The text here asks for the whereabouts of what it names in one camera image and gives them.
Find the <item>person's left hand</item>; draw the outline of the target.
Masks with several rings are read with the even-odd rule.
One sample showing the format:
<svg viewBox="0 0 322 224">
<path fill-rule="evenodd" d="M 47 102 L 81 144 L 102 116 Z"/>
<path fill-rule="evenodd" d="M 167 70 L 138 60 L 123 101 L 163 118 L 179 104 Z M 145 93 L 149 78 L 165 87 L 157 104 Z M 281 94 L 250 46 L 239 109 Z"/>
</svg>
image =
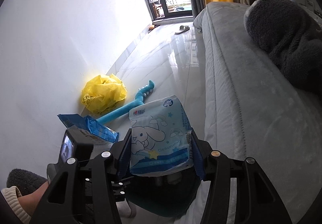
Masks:
<svg viewBox="0 0 322 224">
<path fill-rule="evenodd" d="M 18 198 L 18 202 L 20 203 L 20 206 L 29 216 L 32 216 L 33 213 L 35 212 L 48 186 L 49 186 L 48 181 L 46 181 L 40 186 L 40 188 L 35 190 L 33 193 L 29 195 L 21 196 Z"/>
</svg>

